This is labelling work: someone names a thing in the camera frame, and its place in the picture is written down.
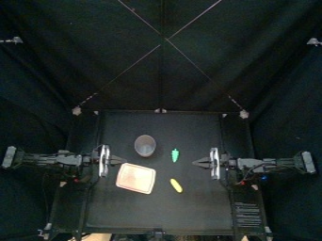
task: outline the black table surface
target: black table surface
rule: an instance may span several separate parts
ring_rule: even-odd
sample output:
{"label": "black table surface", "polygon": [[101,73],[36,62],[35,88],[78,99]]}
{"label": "black table surface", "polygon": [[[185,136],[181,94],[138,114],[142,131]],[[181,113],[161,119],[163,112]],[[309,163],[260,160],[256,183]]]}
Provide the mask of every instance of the black table surface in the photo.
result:
{"label": "black table surface", "polygon": [[[111,154],[129,163],[157,171],[151,194],[117,187],[119,167],[111,167],[91,193],[86,227],[111,233],[151,232],[214,234],[231,231],[230,201],[225,188],[211,180],[210,170],[191,165],[209,156],[210,148],[230,148],[250,155],[248,126],[238,116],[198,114],[101,114],[98,142],[110,145]],[[150,135],[157,140],[154,154],[145,158],[135,151],[135,140]],[[181,152],[177,163],[171,151]],[[178,193],[170,184],[183,187]]]}

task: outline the green object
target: green object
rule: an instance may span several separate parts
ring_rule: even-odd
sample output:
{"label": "green object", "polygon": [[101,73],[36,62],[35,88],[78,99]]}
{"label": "green object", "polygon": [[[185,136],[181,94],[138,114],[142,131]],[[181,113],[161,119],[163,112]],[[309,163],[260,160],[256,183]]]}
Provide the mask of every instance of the green object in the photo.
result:
{"label": "green object", "polygon": [[173,161],[177,162],[177,161],[178,161],[178,158],[179,158],[179,151],[178,151],[177,149],[173,150],[171,155],[173,155]]}

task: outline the black fabric wall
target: black fabric wall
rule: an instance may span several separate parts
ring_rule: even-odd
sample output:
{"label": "black fabric wall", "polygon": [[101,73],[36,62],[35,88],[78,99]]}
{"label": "black fabric wall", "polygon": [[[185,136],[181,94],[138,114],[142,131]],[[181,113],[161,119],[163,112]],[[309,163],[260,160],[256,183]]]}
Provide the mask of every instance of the black fabric wall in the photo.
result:
{"label": "black fabric wall", "polygon": [[[258,104],[253,122],[258,157],[312,152],[322,169],[322,49],[312,47]],[[265,186],[269,224],[281,240],[321,240],[322,177],[273,176]]]}
{"label": "black fabric wall", "polygon": [[[0,45],[0,163],[8,146],[56,153],[67,143],[71,110],[31,56],[19,45]],[[0,240],[38,240],[52,200],[54,181],[42,169],[0,169]]]}

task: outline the black cloth ceiling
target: black cloth ceiling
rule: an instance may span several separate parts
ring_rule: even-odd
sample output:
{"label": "black cloth ceiling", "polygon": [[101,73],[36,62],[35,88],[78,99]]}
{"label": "black cloth ceiling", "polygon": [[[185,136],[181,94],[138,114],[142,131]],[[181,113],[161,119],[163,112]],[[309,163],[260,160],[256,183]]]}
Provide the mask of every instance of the black cloth ceiling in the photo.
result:
{"label": "black cloth ceiling", "polygon": [[252,110],[310,48],[321,9],[320,0],[4,0],[2,39],[24,44],[3,49],[68,108]]}

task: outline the gray oval object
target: gray oval object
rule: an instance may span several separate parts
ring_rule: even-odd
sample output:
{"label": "gray oval object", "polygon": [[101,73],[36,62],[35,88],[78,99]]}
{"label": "gray oval object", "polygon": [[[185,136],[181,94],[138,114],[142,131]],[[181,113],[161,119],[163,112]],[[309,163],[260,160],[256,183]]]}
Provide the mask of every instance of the gray oval object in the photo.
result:
{"label": "gray oval object", "polygon": [[149,157],[157,150],[157,141],[149,135],[142,135],[137,138],[135,149],[142,157]]}

